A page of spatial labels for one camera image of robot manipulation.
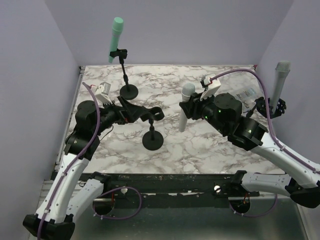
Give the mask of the white microphone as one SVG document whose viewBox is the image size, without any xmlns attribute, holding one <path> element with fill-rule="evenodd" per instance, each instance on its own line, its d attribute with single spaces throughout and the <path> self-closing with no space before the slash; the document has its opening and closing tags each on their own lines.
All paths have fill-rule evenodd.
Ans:
<svg viewBox="0 0 320 240">
<path fill-rule="evenodd" d="M 191 95 L 195 93 L 196 88 L 193 83 L 186 83 L 182 90 L 181 90 L 181 97 L 182 97 L 182 106 L 180 107 L 180 115 L 179 115 L 179 131 L 184 132 L 187 126 L 187 121 L 188 121 L 188 104 L 187 102 L 189 101 Z"/>
</svg>

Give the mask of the mint green microphone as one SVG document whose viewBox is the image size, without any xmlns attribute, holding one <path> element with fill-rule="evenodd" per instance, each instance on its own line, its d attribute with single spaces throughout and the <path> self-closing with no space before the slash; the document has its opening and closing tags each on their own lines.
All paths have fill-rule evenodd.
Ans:
<svg viewBox="0 0 320 240">
<path fill-rule="evenodd" d="M 109 57 L 108 62 L 111 64 L 113 62 L 114 56 L 111 56 L 111 52 L 116 52 L 118 50 L 118 44 L 120 36 L 124 29 L 124 20 L 121 17 L 115 17 L 112 23 L 112 37 L 109 46 Z"/>
</svg>

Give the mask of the grey silver microphone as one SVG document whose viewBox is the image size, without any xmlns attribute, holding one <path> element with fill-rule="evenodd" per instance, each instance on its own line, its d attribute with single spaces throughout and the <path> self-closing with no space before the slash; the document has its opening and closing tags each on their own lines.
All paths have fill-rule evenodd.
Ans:
<svg viewBox="0 0 320 240">
<path fill-rule="evenodd" d="M 275 68 L 275 81 L 273 85 L 272 95 L 270 97 L 269 106 L 272 108 L 272 114 L 275 114 L 278 101 L 281 97 L 281 93 L 285 84 L 285 80 L 291 71 L 291 62 L 288 60 L 282 60 L 278 62 Z"/>
</svg>

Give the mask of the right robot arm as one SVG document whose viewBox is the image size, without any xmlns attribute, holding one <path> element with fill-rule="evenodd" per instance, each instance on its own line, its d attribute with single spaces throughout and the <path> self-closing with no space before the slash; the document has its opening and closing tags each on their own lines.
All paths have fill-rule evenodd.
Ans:
<svg viewBox="0 0 320 240">
<path fill-rule="evenodd" d="M 229 93 L 204 100 L 201 94 L 182 95 L 179 106 L 187 119 L 207 121 L 233 145 L 251 151 L 284 171 L 284 174 L 258 174 L 237 171 L 230 191 L 241 196 L 245 192 L 267 192 L 290 197 L 295 203 L 314 209 L 320 204 L 320 176 L 285 152 L 272 139 L 267 128 L 256 120 L 242 116 L 242 103 Z"/>
</svg>

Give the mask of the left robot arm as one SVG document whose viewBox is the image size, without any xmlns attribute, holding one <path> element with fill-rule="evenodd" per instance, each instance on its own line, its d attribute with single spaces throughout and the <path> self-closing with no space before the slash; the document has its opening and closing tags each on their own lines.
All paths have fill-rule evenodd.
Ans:
<svg viewBox="0 0 320 240">
<path fill-rule="evenodd" d="M 23 226 L 39 240 L 69 240 L 75 230 L 76 218 L 96 197 L 107 197 L 111 185 L 97 178 L 76 196 L 73 191 L 80 176 L 97 150 L 100 134 L 113 124 L 125 125 L 138 119 L 160 120 L 164 116 L 159 107 L 146 108 L 118 97 L 121 105 L 113 102 L 98 106 L 96 99 L 81 102 L 75 114 L 76 125 L 65 141 L 64 156 L 52 186 L 34 214 L 28 214 Z"/>
</svg>

